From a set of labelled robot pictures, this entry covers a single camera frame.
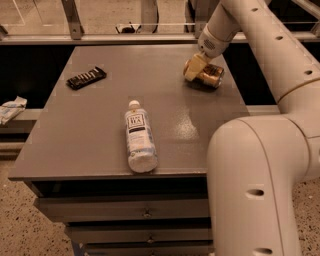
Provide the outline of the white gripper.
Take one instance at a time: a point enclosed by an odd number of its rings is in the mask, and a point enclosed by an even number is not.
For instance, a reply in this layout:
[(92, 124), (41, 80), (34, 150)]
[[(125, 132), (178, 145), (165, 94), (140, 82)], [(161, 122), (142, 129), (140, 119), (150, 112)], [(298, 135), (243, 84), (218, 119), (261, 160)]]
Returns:
[(221, 55), (229, 46), (228, 42), (217, 39), (205, 26), (198, 39), (198, 48), (201, 53), (196, 53), (185, 64), (184, 76), (188, 81), (192, 81), (211, 61)]

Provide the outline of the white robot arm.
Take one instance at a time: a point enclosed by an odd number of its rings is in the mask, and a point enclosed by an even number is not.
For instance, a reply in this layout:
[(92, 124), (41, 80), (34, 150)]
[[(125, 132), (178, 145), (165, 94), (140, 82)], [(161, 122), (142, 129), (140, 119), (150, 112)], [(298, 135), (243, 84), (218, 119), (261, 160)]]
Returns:
[(194, 80), (243, 32), (279, 109), (229, 121), (209, 142), (215, 256), (302, 256), (292, 190), (319, 175), (320, 64), (270, 1), (217, 0), (185, 72)]

